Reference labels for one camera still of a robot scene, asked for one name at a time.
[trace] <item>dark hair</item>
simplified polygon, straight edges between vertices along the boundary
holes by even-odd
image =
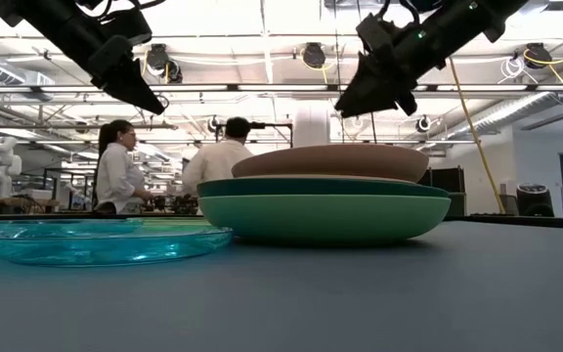
[[[107,123],[99,130],[99,159],[97,160],[97,168],[95,169],[95,183],[93,184],[93,207],[97,205],[97,174],[99,173],[99,162],[102,155],[108,148],[108,144],[116,142],[118,139],[118,132],[127,133],[134,125],[125,120],[114,120]]]
[[[114,120],[107,123],[99,130],[99,159],[108,148],[108,144],[116,142],[118,132],[127,133],[134,128],[134,125],[125,120]]]
[[[225,124],[225,135],[231,138],[246,138],[251,132],[251,125],[244,117],[232,117]]]

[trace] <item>woman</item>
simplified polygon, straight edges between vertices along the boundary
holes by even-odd
[[[136,132],[131,123],[115,120],[102,126],[95,182],[98,209],[113,204],[117,214],[140,214],[142,203],[153,198],[145,190],[145,175],[127,154],[134,147]]]

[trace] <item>green bowl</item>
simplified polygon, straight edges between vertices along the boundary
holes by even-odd
[[[198,186],[201,198],[264,195],[383,195],[448,198],[441,189],[412,183],[352,178],[242,178]]]
[[[210,224],[257,242],[373,245],[432,230],[447,215],[448,198],[362,195],[272,195],[201,198]]]

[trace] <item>brown bowl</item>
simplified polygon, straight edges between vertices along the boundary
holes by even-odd
[[[418,182],[429,157],[413,149],[369,144],[293,148],[250,157],[232,169],[234,177],[340,175]]]

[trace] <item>desk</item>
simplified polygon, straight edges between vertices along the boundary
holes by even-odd
[[[0,352],[560,352],[563,229],[445,223],[407,245],[234,244],[146,266],[0,261]]]

